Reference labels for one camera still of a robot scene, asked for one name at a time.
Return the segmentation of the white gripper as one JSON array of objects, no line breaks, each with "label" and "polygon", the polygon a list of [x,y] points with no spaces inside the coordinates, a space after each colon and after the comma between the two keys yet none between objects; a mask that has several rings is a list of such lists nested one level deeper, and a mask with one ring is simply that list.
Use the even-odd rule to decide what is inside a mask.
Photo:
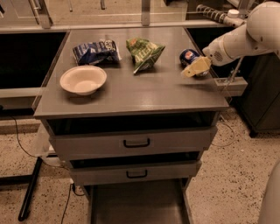
[{"label": "white gripper", "polygon": [[185,77],[193,77],[208,71],[211,61],[214,66],[224,66],[231,62],[231,58],[227,55],[223,38],[214,39],[208,46],[202,49],[206,57],[198,57],[190,65],[188,65],[181,74]]}]

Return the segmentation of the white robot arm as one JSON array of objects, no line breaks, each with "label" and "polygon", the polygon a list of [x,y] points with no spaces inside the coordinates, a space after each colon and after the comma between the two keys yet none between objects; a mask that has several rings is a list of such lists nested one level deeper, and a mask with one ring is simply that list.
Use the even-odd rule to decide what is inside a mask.
[{"label": "white robot arm", "polygon": [[[203,49],[201,55],[188,50],[180,55],[185,65],[181,72],[185,77],[204,74],[210,66],[224,66],[246,56],[274,53],[280,58],[280,3],[267,1],[256,6],[246,20],[229,17],[201,4],[197,11],[234,29],[227,32]],[[280,224],[280,161],[269,175],[262,198],[258,224]]]}]

